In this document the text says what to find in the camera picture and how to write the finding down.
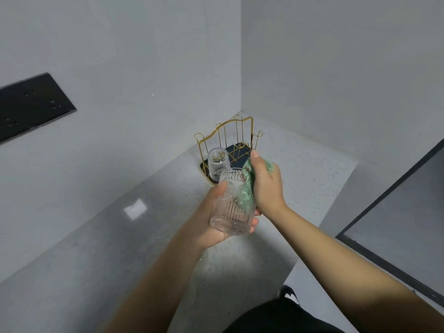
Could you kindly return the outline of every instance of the power outlet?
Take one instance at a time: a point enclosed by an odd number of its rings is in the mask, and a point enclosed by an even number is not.
[[[0,142],[75,111],[49,73],[7,85],[0,89]]]

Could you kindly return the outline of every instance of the speckled countertop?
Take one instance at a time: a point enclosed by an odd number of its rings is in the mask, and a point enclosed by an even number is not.
[[[264,134],[259,153],[281,168],[288,205],[319,225],[356,161],[266,120],[254,129]],[[1,331],[97,330],[210,188],[199,162],[193,146],[1,283]],[[132,221],[124,209],[138,199],[147,210]],[[221,332],[274,297],[296,260],[260,217],[254,234],[203,254],[169,331]]]

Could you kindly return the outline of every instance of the gold cup rack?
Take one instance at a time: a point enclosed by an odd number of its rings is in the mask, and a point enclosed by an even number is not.
[[[250,131],[250,140],[245,143],[244,141],[244,122],[250,120],[250,123],[248,123],[251,126],[251,131]],[[233,124],[230,123],[235,123],[236,124],[236,144],[227,145],[227,133],[226,133],[226,128],[230,125],[230,127]],[[254,134],[253,133],[253,117],[246,117],[246,118],[242,118],[240,115],[235,115],[233,117],[233,119],[227,120],[224,123],[218,123],[216,124],[216,129],[213,131],[213,133],[211,133],[210,135],[208,135],[207,137],[205,137],[202,133],[196,133],[194,135],[194,138],[197,140],[197,145],[199,146],[199,152],[200,152],[200,157],[201,157],[201,164],[200,164],[200,169],[202,171],[202,173],[206,176],[206,178],[208,179],[208,181],[210,181],[212,184],[218,184],[217,181],[213,180],[210,177],[210,169],[208,167],[208,159],[204,159],[203,157],[203,153],[202,153],[202,148],[203,145],[205,146],[204,151],[207,152],[207,157],[208,157],[208,146],[207,146],[207,141],[210,142],[213,141],[211,138],[216,138],[215,134],[218,134],[219,137],[219,147],[222,147],[223,142],[221,140],[221,129],[223,127],[223,133],[224,133],[224,138],[225,139],[225,149],[228,152],[228,156],[230,158],[230,166],[233,167],[238,167],[241,168],[244,164],[245,161],[247,161],[248,157],[250,156],[250,152],[252,150],[255,150],[256,147],[258,146],[258,140],[259,137],[261,137],[263,135],[263,133],[261,131],[258,131],[258,134]],[[256,137],[256,144],[254,145],[253,148],[253,141],[254,141],[254,137]]]

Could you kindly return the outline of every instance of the upside-down glass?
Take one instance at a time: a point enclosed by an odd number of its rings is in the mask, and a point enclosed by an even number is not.
[[[214,181],[219,181],[219,175],[226,168],[230,168],[230,158],[226,149],[216,147],[208,152],[208,169]]]
[[[225,194],[219,196],[213,206],[210,225],[230,235],[243,235],[250,232],[256,204],[252,201],[241,208],[237,198],[245,182],[242,168],[225,169],[220,174],[219,184],[227,181]]]

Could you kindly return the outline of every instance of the right hand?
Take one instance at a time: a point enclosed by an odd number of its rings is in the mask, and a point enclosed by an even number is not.
[[[268,173],[265,161],[257,151],[251,151],[251,164],[256,176],[254,180],[254,200],[257,208],[267,218],[273,218],[276,213],[286,208],[282,191],[281,171],[275,163],[274,170]]]

